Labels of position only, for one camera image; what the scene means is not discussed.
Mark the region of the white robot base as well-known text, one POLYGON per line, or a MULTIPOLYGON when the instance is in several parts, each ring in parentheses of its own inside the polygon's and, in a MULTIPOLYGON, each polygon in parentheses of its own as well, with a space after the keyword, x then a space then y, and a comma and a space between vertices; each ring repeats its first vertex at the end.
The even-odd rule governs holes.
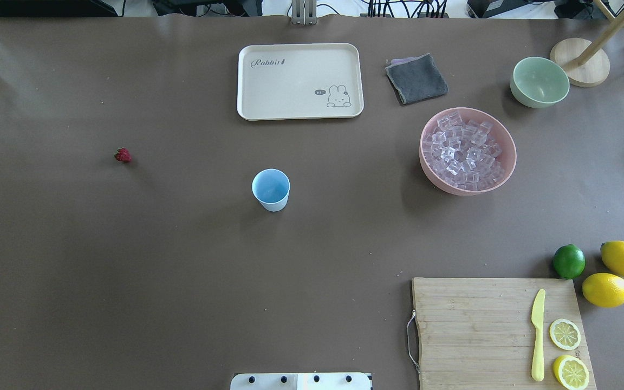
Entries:
POLYGON ((230 389, 372 389, 370 373, 241 373, 233 376, 230 389))

